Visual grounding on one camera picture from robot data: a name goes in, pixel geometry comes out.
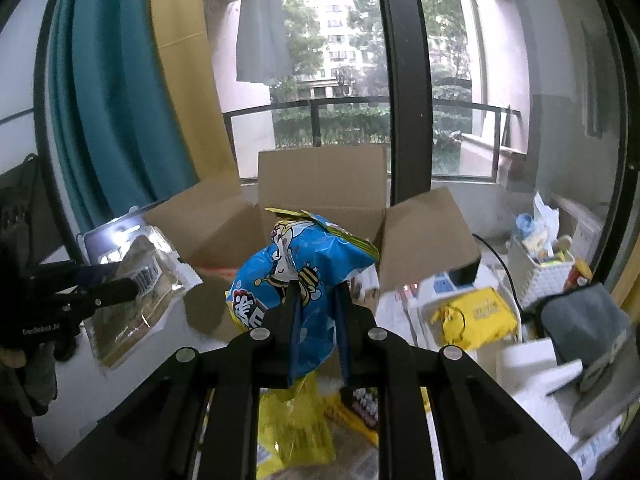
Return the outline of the operator hand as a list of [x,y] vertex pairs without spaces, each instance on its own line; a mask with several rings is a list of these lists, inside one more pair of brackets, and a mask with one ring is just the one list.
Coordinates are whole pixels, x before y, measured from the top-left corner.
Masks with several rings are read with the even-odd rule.
[[53,349],[49,342],[28,351],[1,350],[1,393],[28,417],[46,414],[58,396]]

